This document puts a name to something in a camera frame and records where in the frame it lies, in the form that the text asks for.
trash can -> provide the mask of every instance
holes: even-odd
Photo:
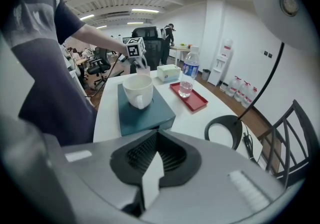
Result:
[[[201,78],[203,79],[203,80],[205,80],[205,81],[207,81],[208,80],[208,78],[209,78],[209,76],[210,76],[210,70],[209,69],[204,69],[204,70],[202,70],[202,76],[201,76]]]

blue label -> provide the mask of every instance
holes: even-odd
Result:
[[[193,66],[193,65],[188,65],[184,63],[182,72],[187,76],[195,78],[197,76],[198,69],[199,69],[199,66]]]

backpack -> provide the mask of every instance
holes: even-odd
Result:
[[[166,40],[167,37],[169,36],[166,32],[166,28],[169,28],[169,26],[165,26],[163,29],[162,29],[162,34],[161,34],[161,37],[163,40]]]

qr code cube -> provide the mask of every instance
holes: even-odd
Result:
[[[129,58],[142,56],[145,50],[145,42],[142,37],[131,38],[125,46]]]

white mug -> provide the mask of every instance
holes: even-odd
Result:
[[[130,104],[137,109],[146,108],[152,101],[154,85],[148,75],[137,74],[123,82],[125,95]]]

